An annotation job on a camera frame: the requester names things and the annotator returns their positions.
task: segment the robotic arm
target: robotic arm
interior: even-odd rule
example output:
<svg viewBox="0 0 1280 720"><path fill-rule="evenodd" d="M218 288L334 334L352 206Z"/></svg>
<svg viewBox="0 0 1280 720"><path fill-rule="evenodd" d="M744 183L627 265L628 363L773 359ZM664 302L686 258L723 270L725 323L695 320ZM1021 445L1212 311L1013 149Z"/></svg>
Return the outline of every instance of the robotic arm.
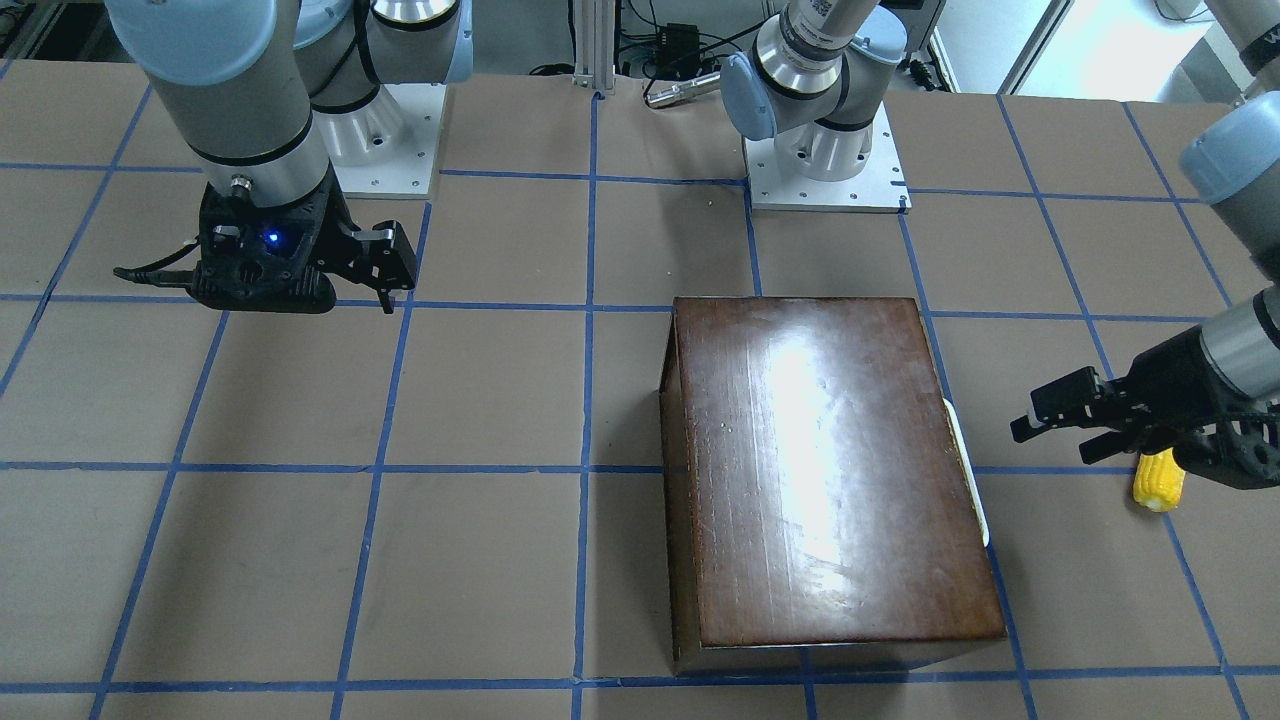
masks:
<svg viewBox="0 0 1280 720"><path fill-rule="evenodd" d="M413 246L396 220L356 225L330 154L396 145L383 82L466 79L470 0L106 5L209 181L197 243L115 274L219 310L325 313L334 273L390 313L415 286ZM197 246L195 269L164 269Z"/></svg>
<svg viewBox="0 0 1280 720"><path fill-rule="evenodd" d="M1263 87L1280 87L1280 3L1208 0ZM1181 156L1202 200L1280 282L1280 92L1219 120ZM1280 486L1280 288L1139 355L1129 374L1103 380L1083 368L1032 392L1012 421L1025 442L1053 428L1107 428L1080 445L1097 462L1117 452L1156 454L1240 488Z"/></svg>

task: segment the blue grid line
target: blue grid line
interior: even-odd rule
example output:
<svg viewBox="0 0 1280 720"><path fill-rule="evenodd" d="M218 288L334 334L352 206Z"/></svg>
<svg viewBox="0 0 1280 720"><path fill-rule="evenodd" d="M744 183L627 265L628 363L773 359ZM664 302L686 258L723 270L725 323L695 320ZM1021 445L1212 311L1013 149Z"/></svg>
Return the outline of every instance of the blue grid line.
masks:
<svg viewBox="0 0 1280 720"><path fill-rule="evenodd" d="M682 184L682 186L730 186L742 187L745 181L736 178L650 178L644 176L603 176L596 172L596 160L593 158L591 169L588 173L529 173L520 170L458 170L444 169L442 176L470 177L470 178L512 178L512 179L567 179L586 182L617 182L634 184Z"/></svg>
<svg viewBox="0 0 1280 720"><path fill-rule="evenodd" d="M1280 676L1280 665L1233 666L1236 675ZM1028 670L1032 680L1106 680L1123 678L1211 678L1221 675L1213 665L1132 666L1132 667L1062 667ZM814 685L858 684L946 684L946 683L997 683L1015 682L1015 670L965 670L923 673L906 670L864 673L817 673ZM809 678L803 674L746 674L746 675L644 675L625 678L440 678L440 679L375 679L349 680L347 692L397 691L532 691L572 688L686 688L686 687L767 687L804 685ZM175 682L113 682L108 694L118 693L315 693L333 692L335 680L175 680ZM0 696L5 694L87 694L99 683L0 683Z"/></svg>
<svg viewBox="0 0 1280 720"><path fill-rule="evenodd" d="M764 277L760 274L760 252L755 242L755 223L751 220L751 178L742 179L742 210L746 213L746 251L751 258L751 290L756 297L764 295Z"/></svg>
<svg viewBox="0 0 1280 720"><path fill-rule="evenodd" d="M118 173L169 173L169 174L198 174L200 168L179 165L96 165L92 163L0 163L0 170L52 170L52 172L95 172L102 173L115 170Z"/></svg>
<svg viewBox="0 0 1280 720"><path fill-rule="evenodd" d="M975 465L974 475L1133 475L1133 468L1111 465L1048 468L1032 465Z"/></svg>
<svg viewBox="0 0 1280 720"><path fill-rule="evenodd" d="M813 682L813 657L808 647L800 648L800 673L804 676L804 710L806 720L818 720L818 691Z"/></svg>
<svg viewBox="0 0 1280 720"><path fill-rule="evenodd" d="M175 173L175 174L200 174L205 170L201 168L186 168L177 165L120 165L115 168L120 173Z"/></svg>
<svg viewBox="0 0 1280 720"><path fill-rule="evenodd" d="M424 258L426 252L428 229L431 225L431 204L422 206L422 224L417 237L417 256ZM342 717L342 703L347 693L348 676L351 674L351 656L356 647L356 626L360 621L360 607L365 597L365 578L369 574L369 556L374 546L374 527L378 521L378 501L381 497L383 475L387 471L387 446L390 443L392 423L396 419L396 400L399 395L399 380L404 368L404 351L408 347L410 325L413 320L413 291L406 296L411 302L406 304L401 313L401 331L396 341L396 359L392 363L392 379L387 388L387 410L383 413L383 430L378 437L378 454L374 459L374 477L369 483L369 507L365 514L365 529L361 536L360 555L356 562L356 579L351 591L351 607L347 612L347 628L342 639L342 653L338 657L338 679L333 689L333 705L329 717L338 720Z"/></svg>
<svg viewBox="0 0 1280 720"><path fill-rule="evenodd" d="M915 292L920 296L920 318L924 320L924 329L929 333L929 343L933 346L933 365L938 370L938 383L942 386L942 396L950 400L951 380L947 379L947 369L942 363L942 345L938 342L938 331L933 327L933 311L929 309L929 299L924 292L924 275L920 273L920 260L915 255L915 243L911 242L911 229L906 224L905 213L899 213L897 227L902 232L902 242L906 245L906 259L911 263Z"/></svg>
<svg viewBox="0 0 1280 720"><path fill-rule="evenodd" d="M1226 651L1222 648L1222 641L1217 637L1217 629L1213 628L1213 619L1208 615L1208 607L1204 606L1204 597L1201 596L1199 584L1196 582L1196 575L1192 573L1190 564L1187 562L1187 553L1183 552L1183 543L1178 539L1178 530L1174 528L1174 519L1169 516L1167 512L1161 514L1161 519L1165 521L1165 530L1169 533L1169 542L1174 546L1174 553L1178 556L1178 565L1183 570L1183 577L1187 578L1187 587L1190 588L1192 600L1196 601L1196 610L1199 612L1201 621L1204 624L1204 632L1208 634L1208 642L1213 646L1213 656L1217 657L1219 666L1222 670L1222 676L1226 679L1226 687L1231 691L1231 700L1235 701L1235 710L1240 714L1240 720L1249 720L1249 710L1244 706L1244 697L1240 694L1240 688L1235 682L1235 674L1231 670L1231 664L1226 660Z"/></svg>
<svg viewBox="0 0 1280 720"><path fill-rule="evenodd" d="M0 460L3 470L93 470L111 473L161 471L177 468L179 473L311 473L352 474L372 473L374 465L323 465L305 462L115 462L79 460ZM384 462L384 474L397 475L518 475L541 473L550 475L576 475L586 470L611 475L660 475L660 465L397 465Z"/></svg>
<svg viewBox="0 0 1280 720"><path fill-rule="evenodd" d="M155 551L156 538L160 534L160 524L164 520L165 509L169 506L169 496L173 493L174 480L178 477L178 464L182 462L182 454L187 450L191 428L196 423L196 413L200 410L200 401L205 395L205 388L209 387L209 375L214 370L214 357L218 356L218 348L223 342L223 334L227 332L227 320L229 318L230 314L224 310L218 319L218 328L214 331L214 337L209 342L209 351L205 354L205 365L200 370L200 379L196 380L196 389L191 396L191 404L187 406L187 416L182 423L178 445L173 451L173 461L160 488L160 497L156 500L156 509L151 515L151 525L147 528L147 537L142 543L142 553L138 556L138 566L133 573L129 594L124 600L120 621L116 625L115 637L111 639L111 651L108 653L106 664L102 667L102 679L93 696L93 707L88 714L90 720L97 720L102 715L102 703L106 702L106 693L110 689L111 678L115 675L115 666L120 661L124 639L129 633L133 611L137 609L138 597L142 594L142 583L147 575L147 566L151 564L151 553Z"/></svg>
<svg viewBox="0 0 1280 720"><path fill-rule="evenodd" d="M457 176L463 178L520 178L520 179L575 179L589 181L590 174L584 173L524 173L517 170L440 170L442 176Z"/></svg>
<svg viewBox="0 0 1280 720"><path fill-rule="evenodd" d="M594 384L595 363L595 313L590 306L595 302L595 220L596 220L596 190L599 187L599 156L600 156L600 101L604 95L594 92L591 95L591 174L588 196L586 214L586 304L588 309L582 316L584 342L582 342L582 448L579 461L582 470L579 474L577 484L577 562L573 568L573 691L570 707L570 717L580 720L582 717L582 688L579 682L582 679L582 665L586 661L586 552L588 552L588 527L590 519L590 462L591 462L591 392Z"/></svg>
<svg viewBox="0 0 1280 720"><path fill-rule="evenodd" d="M1068 667L1062 670L1028 670L1033 680L1114 680L1121 678L1212 678L1221 667L1212 665L1175 665L1170 667Z"/></svg>
<svg viewBox="0 0 1280 720"><path fill-rule="evenodd" d="M1032 186L1032 192L1036 193L1036 202L1039 205L1041 214L1044 215L1044 224L1048 227L1048 234L1053 240L1053 247L1057 250L1057 256L1062 261L1062 269L1066 270L1066 279L1071 284L1071 292L1075 295L1075 302L1080 306L1080 314L1084 315L1084 324L1089 328L1089 336L1093 337L1093 346L1098 351L1098 359L1102 360L1102 368L1106 373L1111 374L1111 363L1107 360L1106 350L1102 347L1102 336L1098 334L1097 324L1094 324L1093 318L1089 314L1089 305L1084 301L1084 293L1080 291L1080 283L1075 279L1075 272L1071 270L1071 261L1066 256L1066 247L1062 245L1062 238L1057 234L1057 228L1053 225L1053 218L1048 214L1048 205L1044 204L1044 195L1041 192L1039 183L1036 182L1036 174L1032 172L1032 164L1027 159L1027 151L1023 149L1023 141L1018 137L1018 129L1014 128L1014 119L1009 115L1009 108L1005 106L1005 99L1000 95L996 96L996 104L1000 105L1000 114L1005 119L1005 127L1009 128L1009 136L1014 141L1014 149L1018 151L1018 159L1023 164L1023 170L1027 173L1027 181Z"/></svg>
<svg viewBox="0 0 1280 720"><path fill-rule="evenodd" d="M58 287L59 281L63 279L63 273L67 272L67 265L72 260L72 255L76 249L79 247L81 240L84 237L84 232L88 229L90 222L93 219L93 213L97 210L99 202L102 201L102 196L106 195L106 186L111 182L113 169L124 155L124 149L128 147L129 140L133 137L133 131L138 127L138 119L142 118L142 110L147 106L147 100L151 97L151 86L148 85L145 91L142 91L142 97L138 99L138 105L133 110L133 117L129 119L128 127L124 128L124 136L120 137L120 143L115 147L115 154L111 155L111 165L102 174L102 182L97 186L97 192L93 193L93 200L90 201L88 208L84 210L84 217L81 218L79 227L76 228L76 234L72 236L70 243L67 246L67 251L63 254L63 259L58 263L58 268L54 270L52 277L50 277L49 283L45 286L41 293L40 302L36 305L36 311L31 316L31 322L27 324L26 332L22 334L22 340L18 342L18 348L14 351L13 357L9 360L9 366L5 369L3 377L0 377L0 397L9 389L9 383L13 382L14 373L18 372L18 364L22 363L23 355L27 354L27 347L31 345L31 338L36 336L36 328L40 325L40 320L45 316L45 309L49 307L49 299L54 295L54 288Z"/></svg>
<svg viewBox="0 0 1280 720"><path fill-rule="evenodd" d="M754 227L749 225L749 245L754 246ZM756 272L758 260L753 258L753 275ZM3 295L0 302L36 302L38 295ZM97 302L97 304L131 304L131 305L195 305L196 301L186 295L54 295L50 302ZM671 305L576 305L566 302L483 302L483 301L449 301L449 300L413 300L412 302L398 302L429 310L512 310L512 311L541 311L541 313L616 313L616 314L643 314L643 313L671 313ZM376 300L339 300L339 307L378 307ZM1079 313L1009 313L1001 310L929 310L934 318L969 318L984 320L1084 320ZM1096 322L1103 323L1187 323L1198 324L1208 318L1199 315L1089 315Z"/></svg>
<svg viewBox="0 0 1280 720"><path fill-rule="evenodd" d="M0 163L0 170L73 170L105 173L111 165L91 165L81 163Z"/></svg>
<svg viewBox="0 0 1280 720"><path fill-rule="evenodd" d="M1208 252L1204 250L1204 245L1196 233L1196 228L1192 227L1192 222L1187 217L1187 211L1183 210L1181 201L1178 199L1178 193L1174 192L1174 186L1169 182L1169 177L1165 174L1164 168L1160 167L1160 161L1156 160L1156 154L1151 150L1151 143L1147 142L1147 136L1143 135L1142 128L1138 126L1138 118L1134 117L1128 102L1121 102L1120 106L1124 108L1124 114L1129 118L1129 124L1133 126L1133 132L1138 135L1138 142L1140 142L1142 149L1147 151L1147 159L1151 160L1151 167L1155 168L1156 174L1160 176L1160 182L1165 186L1165 192L1169 193L1170 201L1172 201L1174 208L1178 209L1178 217L1183 219L1187 234L1190 236L1192 242L1196 245L1196 251L1199 252L1201 260L1204 263L1204 269L1208 270L1210 278L1213 279L1213 286L1217 287L1217 292L1222 296L1222 301L1230 306L1231 296L1228 295L1226 286L1222 284L1222 278L1220 278L1217 275L1217 270L1213 269L1213 263L1208 259Z"/></svg>
<svg viewBox="0 0 1280 720"><path fill-rule="evenodd" d="M91 470L111 473L152 473L172 468L169 462L40 462L0 460L0 470Z"/></svg>
<svg viewBox="0 0 1280 720"><path fill-rule="evenodd" d="M987 546L987 559L991 560L991 575L996 582L996 592L1000 596L1000 609L1005 614L1005 624L1009 628L1009 650L1014 655L1014 667L1018 676L1018 685L1023 691L1023 703L1027 706L1027 720L1038 720L1036 710L1036 697L1032 694L1030 675L1027 671L1027 660L1023 657L1023 643L1018 638L1018 625L1014 623L1014 606L1009 602L1009 591L1005 587L1005 574L1000 569L1000 557L996 555L996 543Z"/></svg>

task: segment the cable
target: cable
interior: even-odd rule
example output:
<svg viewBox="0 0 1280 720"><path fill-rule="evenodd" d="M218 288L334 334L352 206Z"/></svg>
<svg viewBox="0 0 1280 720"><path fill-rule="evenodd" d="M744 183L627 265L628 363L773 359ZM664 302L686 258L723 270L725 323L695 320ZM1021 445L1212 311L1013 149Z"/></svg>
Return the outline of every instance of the cable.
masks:
<svg viewBox="0 0 1280 720"><path fill-rule="evenodd" d="M740 37L745 37L745 36L748 36L748 35L750 35L750 33L760 29L760 26L763 26L765 23L765 20L760 20L760 22L755 23L754 26L744 29L742 32L733 33L733 35L728 36L727 38L724 38L724 40L722 40L719 42L714 42L712 45L708 45L707 47L699 47L698 50L692 50L690 53L685 53L680 58L676 58L675 60L671 60L666 65L662 65L660 68L658 68L658 70L654 72L654 76L657 76L658 72L660 72L660 70L663 70L666 68L669 68L672 65L678 64L681 60L687 60L689 58L692 58L694 55L701 55L703 53L705 53L708 50L714 50L714 49L719 47L721 45L732 44L735 40L737 40ZM655 82L658 82L657 77L649 77L649 85L646 85L644 87L644 90L640 91L640 97L644 100L645 108L649 108L649 109L654 109L652 105L649 105L649 91L653 90L653 86L654 86Z"/></svg>
<svg viewBox="0 0 1280 720"><path fill-rule="evenodd" d="M1203 10L1196 13L1194 15L1188 15L1185 18L1175 18L1175 17L1170 15L1169 13L1165 13L1165 9L1160 6L1160 0L1151 0L1151 1L1156 6L1156 12L1160 13L1160 17L1165 18L1169 22L1187 23L1187 24L1199 24L1199 23L1212 23L1212 22L1216 22L1216 18L1213 18L1212 15L1210 15L1210 19L1207 19L1207 20L1197 20L1196 19L1196 18L1198 18L1198 17L1208 13L1208 8L1204 8Z"/></svg>

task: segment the floor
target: floor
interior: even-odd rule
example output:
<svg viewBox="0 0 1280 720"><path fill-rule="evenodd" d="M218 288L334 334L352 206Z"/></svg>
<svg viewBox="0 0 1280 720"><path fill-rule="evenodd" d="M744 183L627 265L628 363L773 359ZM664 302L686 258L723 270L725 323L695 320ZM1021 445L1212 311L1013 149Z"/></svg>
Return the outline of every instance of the floor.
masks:
<svg viewBox="0 0 1280 720"><path fill-rule="evenodd" d="M202 184L145 78L0 67L0 717L1280 717L1280 493L1157 516L1007 430L1263 286L1174 170L1221 106L893 94L914 209L836 215L753 213L717 104L637 95L474 78L434 202L352 202L419 237L408 302L228 315L110 277ZM919 300L1010 642L672 678L668 307L759 293Z"/></svg>

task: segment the black cable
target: black cable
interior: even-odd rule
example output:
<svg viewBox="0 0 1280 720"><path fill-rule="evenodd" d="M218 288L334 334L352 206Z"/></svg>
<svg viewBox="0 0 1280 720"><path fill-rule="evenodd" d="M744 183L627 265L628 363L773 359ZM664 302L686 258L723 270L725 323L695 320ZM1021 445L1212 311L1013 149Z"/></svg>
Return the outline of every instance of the black cable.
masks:
<svg viewBox="0 0 1280 720"><path fill-rule="evenodd" d="M342 67L347 64L347 60L351 59L351 54L356 51L356 45L357 45L356 40L357 36L351 37L351 45L348 45L347 49L343 50L342 58L338 58L338 61L334 63L333 69L329 70L328 76L325 76L324 81L320 83L320 87L315 88L315 91L312 92L308 92L307 97L315 99L317 95L329 88L329 85L333 82L333 78L338 77L338 73L342 72Z"/></svg>
<svg viewBox="0 0 1280 720"><path fill-rule="evenodd" d="M1174 22L1174 23L1198 24L1198 23L1211 23L1211 22L1215 22L1213 17L1210 17L1210 19L1207 19L1207 20L1197 20L1196 19L1196 18L1198 18L1198 17L1208 13L1208 8L1204 8L1203 10L1196 13L1194 15L1188 15L1185 18L1175 18L1175 17L1165 13L1165 9L1160 6L1160 0L1151 0L1151 1L1156 6L1156 12L1160 13L1160 17L1165 18L1166 20Z"/></svg>
<svg viewBox="0 0 1280 720"><path fill-rule="evenodd" d="M699 47L698 50L691 50L689 53L685 53L680 58L676 58L675 60L671 60L666 65L659 67L658 70L654 72L654 76L657 76L659 72L662 72L662 70L664 70L667 68L671 68L673 65L678 65L682 60L687 60L689 58L692 58L695 55L700 56L703 53L705 53L708 50L714 50L714 49L719 47L721 45L732 44L735 40L739 40L741 37L745 37L745 36L748 36L748 35L758 31L758 29L760 29L760 26L763 26L765 23L767 19L768 18L765 18L764 20L760 20L760 22L755 23L754 26L744 29L742 32L733 33L733 35L728 36L727 38L724 38L724 40L722 40L719 42L714 42L712 45L708 45L707 47ZM640 91L640 97L644 100L645 106L650 108L650 109L653 109L653 106L649 105L649 91L653 90L653 86L654 86L655 82L658 82L657 77L649 77L649 85L646 85L644 87L644 90Z"/></svg>

